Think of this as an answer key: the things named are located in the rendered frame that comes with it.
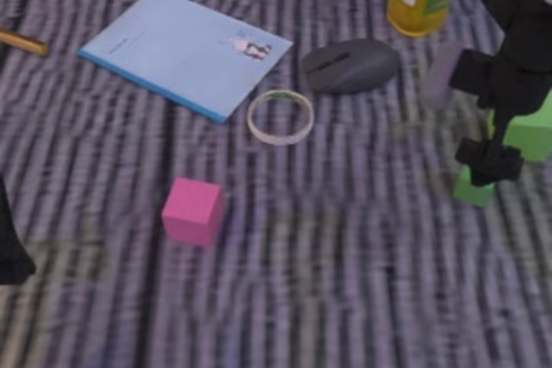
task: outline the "black toy figure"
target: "black toy figure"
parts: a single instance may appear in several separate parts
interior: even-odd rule
[[[471,170],[472,185],[518,179],[524,159],[504,147],[510,121],[543,105],[552,88],[552,0],[481,0],[505,33],[494,55],[464,50],[450,86],[478,97],[481,109],[494,110],[489,140],[462,140],[456,159]]]
[[[0,177],[0,285],[23,284],[34,273],[35,263],[17,238],[8,195]]]

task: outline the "tabletop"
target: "tabletop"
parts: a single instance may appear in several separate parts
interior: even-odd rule
[[[458,94],[438,121],[419,89],[443,42],[499,44],[477,0],[421,39],[390,28],[386,0],[194,0],[294,42],[248,99],[313,102],[292,147],[251,136],[249,101],[216,125],[77,58],[134,1],[0,0],[0,27],[51,48],[0,48],[0,167],[39,269],[0,288],[0,366],[552,366],[552,164],[485,209],[455,201],[455,148],[482,114]],[[313,96],[300,58],[356,37],[399,51],[400,74]],[[264,119],[296,127],[286,111]],[[176,177],[223,187],[211,249],[165,236]]]

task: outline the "green cube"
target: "green cube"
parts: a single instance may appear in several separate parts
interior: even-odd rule
[[[471,183],[472,174],[469,167],[463,166],[456,181],[454,197],[465,203],[485,207],[494,192],[494,184],[485,187],[475,187]]]
[[[492,135],[493,112],[487,117],[487,129]],[[552,155],[552,93],[535,114],[517,116],[506,132],[505,145],[521,150],[527,161],[542,163]]]

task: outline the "ring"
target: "ring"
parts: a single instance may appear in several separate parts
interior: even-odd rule
[[[253,114],[259,104],[271,99],[291,99],[296,103],[300,104],[302,107],[306,108],[309,112],[309,119],[307,125],[301,128],[297,133],[291,135],[270,135],[260,131],[253,122]],[[249,105],[248,109],[248,126],[251,134],[253,134],[257,139],[261,140],[266,144],[271,144],[273,146],[290,146],[291,144],[297,144],[304,137],[306,137],[314,126],[314,109],[312,108],[311,101],[297,92],[291,90],[270,90],[269,92],[262,94],[259,97],[256,97]]]

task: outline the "dark pink object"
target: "dark pink object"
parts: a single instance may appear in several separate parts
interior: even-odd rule
[[[219,185],[177,178],[161,213],[166,235],[195,246],[211,246],[223,218]]]

